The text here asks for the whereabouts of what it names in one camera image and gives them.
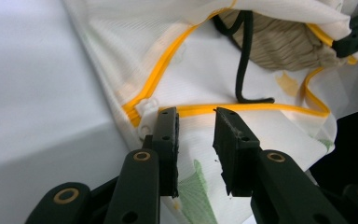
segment beige fabric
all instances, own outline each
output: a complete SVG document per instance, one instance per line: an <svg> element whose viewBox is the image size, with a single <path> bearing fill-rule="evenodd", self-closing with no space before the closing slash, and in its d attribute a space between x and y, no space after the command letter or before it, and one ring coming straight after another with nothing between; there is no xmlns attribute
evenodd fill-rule
<svg viewBox="0 0 358 224"><path fill-rule="evenodd" d="M226 27L231 27L238 14L238 10L230 10L219 14L219 17ZM242 27L232 36L240 48ZM276 20L257 13L254 13L250 59L267 69L290 71L338 66L347 61L337 58L336 52L323 44L305 23Z"/></svg>

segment white surface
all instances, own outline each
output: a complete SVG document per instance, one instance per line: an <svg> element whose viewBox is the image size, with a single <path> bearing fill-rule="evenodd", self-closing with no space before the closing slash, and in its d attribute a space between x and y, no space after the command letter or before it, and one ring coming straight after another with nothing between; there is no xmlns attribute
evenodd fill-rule
<svg viewBox="0 0 358 224"><path fill-rule="evenodd" d="M62 2L0 0L0 224L61 183L100 186L127 152Z"/></svg>

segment black cord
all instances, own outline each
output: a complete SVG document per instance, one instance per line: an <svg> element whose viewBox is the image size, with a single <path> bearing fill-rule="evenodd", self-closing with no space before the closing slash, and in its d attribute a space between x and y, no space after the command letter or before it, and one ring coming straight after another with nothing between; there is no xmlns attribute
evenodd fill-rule
<svg viewBox="0 0 358 224"><path fill-rule="evenodd" d="M249 100L242 96L242 86L245 79L246 69L248 67L249 56L251 54L252 37L253 37L253 12L242 10L238 15L234 24L227 28L219 16L213 17L213 22L216 29L222 35L234 35L243 24L243 38L240 65L237 70L237 78L235 80L235 96L240 104L260 104L260 103L274 103L273 98Z"/></svg>

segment tan fabric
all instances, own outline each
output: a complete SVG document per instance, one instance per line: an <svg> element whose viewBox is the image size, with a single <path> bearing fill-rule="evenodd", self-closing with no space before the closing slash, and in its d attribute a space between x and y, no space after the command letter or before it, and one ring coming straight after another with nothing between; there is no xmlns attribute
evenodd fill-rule
<svg viewBox="0 0 358 224"><path fill-rule="evenodd" d="M238 10L219 14L226 27L236 20ZM233 36L241 48L243 25ZM250 59L267 69L296 71L303 68L332 67L346 59L323 44L306 26L294 21L281 21L254 13L254 35Z"/></svg>

